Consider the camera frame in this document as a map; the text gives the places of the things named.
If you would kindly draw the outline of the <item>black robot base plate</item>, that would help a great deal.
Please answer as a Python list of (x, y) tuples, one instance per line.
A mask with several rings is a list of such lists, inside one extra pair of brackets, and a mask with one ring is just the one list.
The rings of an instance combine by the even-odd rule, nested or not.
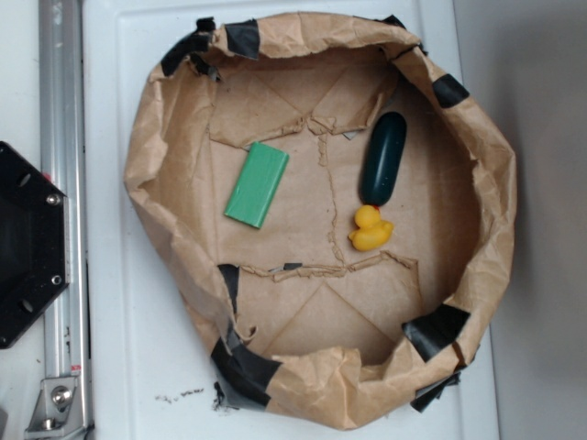
[(1, 348), (9, 349), (68, 286), (67, 197), (1, 143)]

